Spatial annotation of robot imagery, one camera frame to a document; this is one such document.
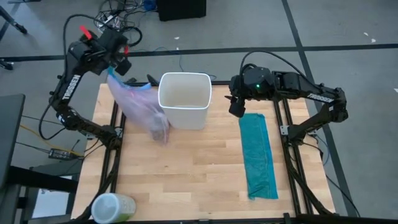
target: purple plastic bag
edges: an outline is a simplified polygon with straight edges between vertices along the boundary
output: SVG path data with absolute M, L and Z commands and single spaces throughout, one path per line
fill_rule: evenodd
M 113 68 L 109 68 L 108 71 L 109 89 L 126 118 L 146 128 L 153 140 L 167 143 L 169 122 L 159 106 L 157 90 L 153 89 L 150 83 L 142 87 L 128 86 L 114 75 Z

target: white trash can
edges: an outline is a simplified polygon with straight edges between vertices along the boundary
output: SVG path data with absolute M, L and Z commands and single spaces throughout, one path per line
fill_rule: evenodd
M 159 105 L 174 128 L 198 130 L 206 123 L 211 80 L 204 73 L 168 72 L 159 84 Z

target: wooden tabletop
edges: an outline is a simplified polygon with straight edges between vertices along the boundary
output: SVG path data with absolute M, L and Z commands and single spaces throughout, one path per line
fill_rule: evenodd
M 224 98 L 228 94 L 228 86 L 213 86 L 205 128 L 171 129 L 166 146 L 126 121 L 116 193 L 136 200 L 137 211 L 131 220 L 279 218 L 285 212 L 294 216 L 273 103 L 247 101 L 246 112 L 266 117 L 279 199 L 249 200 L 239 124 L 228 113 L 229 100 Z M 113 101 L 107 84 L 102 84 L 94 122 L 109 124 Z M 289 105 L 295 124 L 308 119 L 303 99 L 289 101 Z M 309 137 L 304 142 L 316 144 Z M 327 209 L 334 211 L 319 152 L 306 145 L 299 149 L 308 186 Z M 98 189 L 104 150 L 99 148 L 83 163 L 72 218 L 84 211 Z M 298 193 L 305 211 L 300 189 Z

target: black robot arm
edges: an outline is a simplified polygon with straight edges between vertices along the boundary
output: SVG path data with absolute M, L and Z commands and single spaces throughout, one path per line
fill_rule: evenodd
M 346 98 L 341 88 L 314 85 L 305 76 L 294 72 L 271 72 L 268 68 L 248 64 L 241 75 L 232 78 L 229 112 L 237 117 L 244 114 L 245 100 L 277 100 L 307 98 L 323 104 L 320 112 L 301 124 L 283 126 L 281 133 L 289 142 L 301 144 L 305 135 L 329 122 L 348 118 Z
M 124 75 L 130 68 L 124 54 L 119 53 L 127 45 L 127 38 L 116 30 L 106 29 L 98 38 L 92 32 L 85 32 L 79 41 L 72 43 L 66 55 L 65 73 L 56 89 L 50 94 L 50 106 L 57 112 L 57 118 L 67 130 L 79 131 L 90 138 L 98 138 L 106 147 L 117 149 L 120 139 L 113 127 L 100 126 L 81 117 L 68 104 L 76 91 L 83 75 L 93 72 L 100 75 L 109 66 Z

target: teal towel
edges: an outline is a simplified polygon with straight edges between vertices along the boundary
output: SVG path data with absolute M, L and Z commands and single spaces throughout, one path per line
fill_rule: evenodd
M 248 197 L 278 199 L 265 117 L 247 113 L 239 119 Z

